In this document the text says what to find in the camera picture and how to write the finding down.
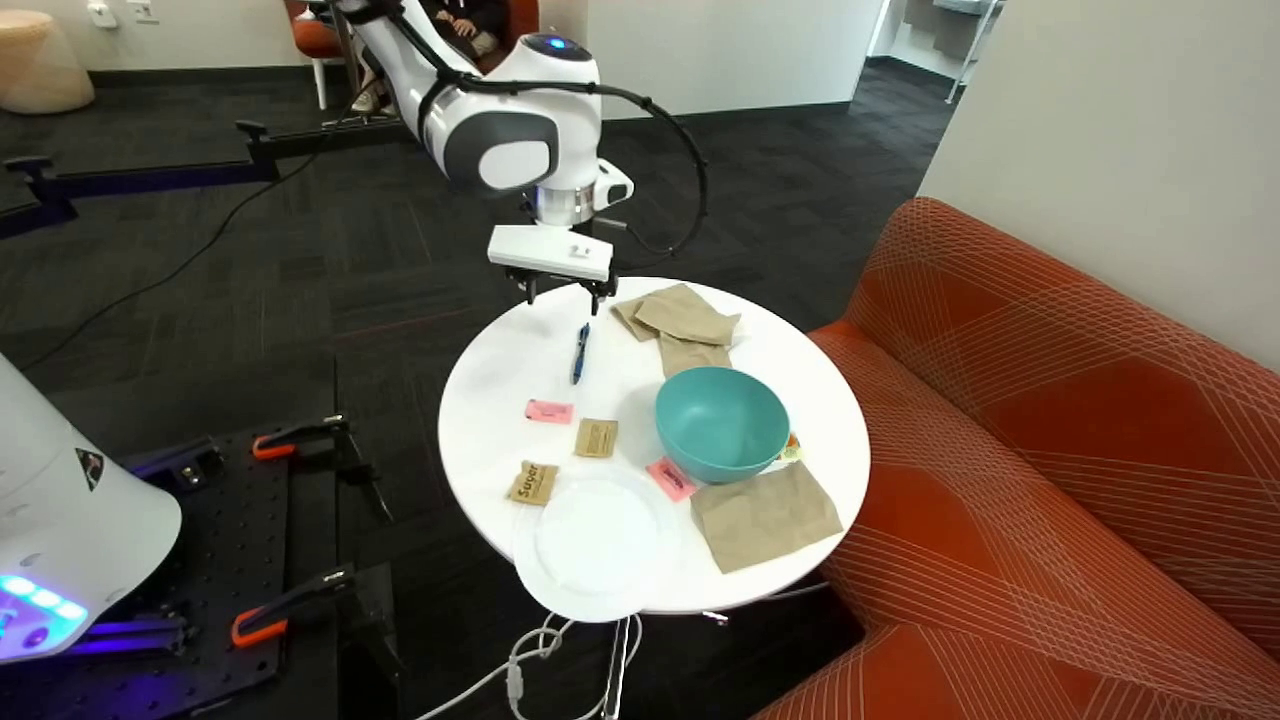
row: white robot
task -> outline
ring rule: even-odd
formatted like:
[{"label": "white robot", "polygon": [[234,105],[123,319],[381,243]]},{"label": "white robot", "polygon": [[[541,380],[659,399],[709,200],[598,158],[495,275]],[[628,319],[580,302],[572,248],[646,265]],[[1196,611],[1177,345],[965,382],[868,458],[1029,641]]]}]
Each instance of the white robot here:
[{"label": "white robot", "polygon": [[[479,191],[532,188],[532,223],[495,223],[489,261],[524,275],[563,275],[613,294],[613,243],[576,226],[631,194],[631,181],[595,154],[598,68],[563,37],[524,37],[498,68],[475,75],[416,0],[341,0],[357,39],[390,80],[404,127],[451,185]],[[59,177],[42,158],[13,164],[31,188]],[[264,181],[264,164],[216,181]],[[9,231],[66,218],[59,204],[13,214]],[[91,449],[0,354],[0,669],[66,653],[110,602],[137,591],[170,552],[183,510],[163,491]]]}]

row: white table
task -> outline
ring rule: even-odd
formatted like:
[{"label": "white table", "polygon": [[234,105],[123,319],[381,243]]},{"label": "white table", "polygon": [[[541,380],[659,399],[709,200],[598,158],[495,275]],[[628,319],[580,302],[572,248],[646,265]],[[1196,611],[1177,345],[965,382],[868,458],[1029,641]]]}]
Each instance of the white table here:
[{"label": "white table", "polygon": [[[635,299],[668,283],[683,281],[622,275],[614,299]],[[786,319],[718,288],[687,288],[695,288],[715,311],[741,314],[731,368],[761,375],[786,405],[803,462],[832,495],[849,530],[862,502],[873,458],[862,412],[853,387]],[[556,491],[604,481],[659,495],[643,471],[664,457],[651,426],[651,399],[664,382],[659,351],[651,341],[640,345],[604,302],[593,319],[584,380],[572,382],[576,333],[584,319],[593,319],[593,299],[576,283],[545,291],[535,302],[515,302],[463,347],[442,382],[434,422],[442,476],[463,515],[507,558],[532,542],[526,530],[535,526],[535,510],[545,510],[507,498],[518,458],[561,462]],[[526,399],[572,405],[576,420],[618,420],[618,449],[613,458],[576,458],[576,422],[526,422]],[[718,611],[772,595],[808,577],[842,536],[838,530],[790,555],[724,577],[693,522],[687,498],[673,502],[659,495],[659,502],[675,522],[675,552],[664,567],[668,577],[646,588],[643,598],[643,611],[659,617]]]}]

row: couch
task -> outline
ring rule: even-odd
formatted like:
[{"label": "couch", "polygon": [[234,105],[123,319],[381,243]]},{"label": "couch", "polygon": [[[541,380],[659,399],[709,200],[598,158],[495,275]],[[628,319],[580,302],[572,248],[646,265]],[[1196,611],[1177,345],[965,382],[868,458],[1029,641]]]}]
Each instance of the couch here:
[{"label": "couch", "polygon": [[1280,715],[1274,370],[926,194],[812,341],[873,432],[868,635],[761,715]]}]

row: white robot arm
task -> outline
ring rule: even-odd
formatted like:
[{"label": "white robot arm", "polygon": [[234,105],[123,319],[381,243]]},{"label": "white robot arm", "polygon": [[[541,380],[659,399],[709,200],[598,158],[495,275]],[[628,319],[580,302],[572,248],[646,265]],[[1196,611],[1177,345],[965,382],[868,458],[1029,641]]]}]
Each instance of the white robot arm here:
[{"label": "white robot arm", "polygon": [[532,188],[535,223],[495,223],[489,261],[524,275],[584,281],[613,291],[613,243],[584,218],[622,204],[635,185],[598,149],[598,68],[567,37],[535,32],[479,75],[427,18],[421,0],[337,0],[375,57],[404,127],[434,169],[475,191]]}]

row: teal bowl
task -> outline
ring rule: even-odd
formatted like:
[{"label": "teal bowl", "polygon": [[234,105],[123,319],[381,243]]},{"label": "teal bowl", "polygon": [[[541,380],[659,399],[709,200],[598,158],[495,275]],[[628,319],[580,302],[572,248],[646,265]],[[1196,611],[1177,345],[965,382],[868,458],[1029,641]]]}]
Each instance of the teal bowl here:
[{"label": "teal bowl", "polygon": [[704,483],[761,476],[786,432],[785,399],[734,368],[687,368],[656,392],[656,436],[668,458]]}]

